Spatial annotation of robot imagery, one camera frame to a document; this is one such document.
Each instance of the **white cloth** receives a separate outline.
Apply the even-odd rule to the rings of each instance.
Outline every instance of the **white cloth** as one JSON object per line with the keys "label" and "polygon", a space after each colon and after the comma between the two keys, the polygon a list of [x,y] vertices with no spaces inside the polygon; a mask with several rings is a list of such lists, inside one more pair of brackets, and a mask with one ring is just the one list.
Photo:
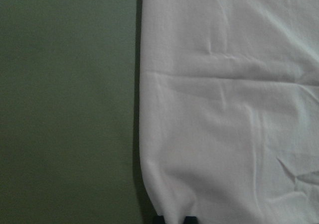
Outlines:
{"label": "white cloth", "polygon": [[166,224],[319,223],[319,0],[143,0],[140,75]]}

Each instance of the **white sheet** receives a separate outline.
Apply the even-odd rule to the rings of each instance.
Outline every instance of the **white sheet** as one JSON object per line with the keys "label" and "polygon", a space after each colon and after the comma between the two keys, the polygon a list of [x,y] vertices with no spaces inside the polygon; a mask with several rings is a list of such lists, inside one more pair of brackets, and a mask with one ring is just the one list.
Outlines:
{"label": "white sheet", "polygon": [[319,0],[143,0],[140,92],[166,224],[319,223]]}

